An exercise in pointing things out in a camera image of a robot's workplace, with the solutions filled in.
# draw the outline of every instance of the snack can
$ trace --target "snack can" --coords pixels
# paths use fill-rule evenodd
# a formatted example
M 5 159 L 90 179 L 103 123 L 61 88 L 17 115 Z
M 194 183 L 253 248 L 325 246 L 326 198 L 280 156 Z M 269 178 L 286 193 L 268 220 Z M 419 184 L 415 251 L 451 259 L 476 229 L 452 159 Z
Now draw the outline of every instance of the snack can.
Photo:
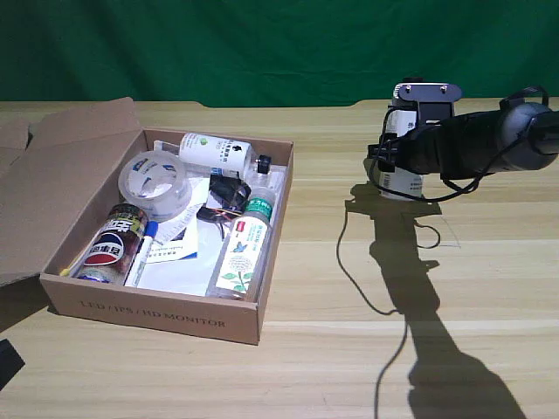
M 142 209 L 129 203 L 115 205 L 76 278 L 124 285 L 147 224 Z

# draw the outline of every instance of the marker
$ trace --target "marker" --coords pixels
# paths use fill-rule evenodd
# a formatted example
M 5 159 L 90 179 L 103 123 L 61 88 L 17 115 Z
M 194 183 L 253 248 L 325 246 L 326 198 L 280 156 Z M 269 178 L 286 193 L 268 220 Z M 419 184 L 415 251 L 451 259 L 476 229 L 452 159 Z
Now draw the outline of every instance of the marker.
M 132 267 L 128 272 L 125 286 L 138 286 L 140 282 L 141 273 L 146 265 L 146 260 L 148 260 L 149 250 L 151 249 L 151 244 L 154 242 L 155 234 L 157 233 L 158 224 L 155 221 L 149 221 L 146 226 L 146 232 L 140 244 L 140 249 L 136 253 Z

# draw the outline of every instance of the open cardboard box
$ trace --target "open cardboard box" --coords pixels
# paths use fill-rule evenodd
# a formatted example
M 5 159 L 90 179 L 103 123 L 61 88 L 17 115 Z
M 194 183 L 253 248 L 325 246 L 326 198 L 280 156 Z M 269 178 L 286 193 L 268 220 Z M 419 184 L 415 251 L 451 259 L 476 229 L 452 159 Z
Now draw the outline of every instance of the open cardboard box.
M 40 274 L 59 314 L 257 344 L 293 173 L 293 143 L 241 137 L 286 166 L 282 199 L 256 302 L 151 291 L 60 277 L 121 201 L 117 179 L 155 140 L 184 132 L 140 127 L 130 98 L 46 116 L 0 177 L 0 285 Z

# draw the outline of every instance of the black bottle cap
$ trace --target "black bottle cap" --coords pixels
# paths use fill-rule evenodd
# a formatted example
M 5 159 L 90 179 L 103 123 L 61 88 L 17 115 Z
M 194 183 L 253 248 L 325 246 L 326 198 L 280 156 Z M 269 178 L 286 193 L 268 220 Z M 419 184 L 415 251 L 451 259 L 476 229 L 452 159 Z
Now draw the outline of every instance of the black bottle cap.
M 270 166 L 272 165 L 272 158 L 269 155 L 259 155 L 259 158 L 256 160 L 256 164 L 256 171 L 267 175 L 270 171 Z

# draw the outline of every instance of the blue marker cap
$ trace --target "blue marker cap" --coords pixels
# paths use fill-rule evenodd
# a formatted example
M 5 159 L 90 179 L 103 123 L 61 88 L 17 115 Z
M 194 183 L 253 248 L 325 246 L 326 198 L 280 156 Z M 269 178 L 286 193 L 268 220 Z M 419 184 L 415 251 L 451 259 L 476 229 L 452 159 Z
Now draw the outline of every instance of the blue marker cap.
M 159 227 L 157 221 L 148 221 L 144 236 L 155 237 L 155 234 L 157 233 L 157 227 Z

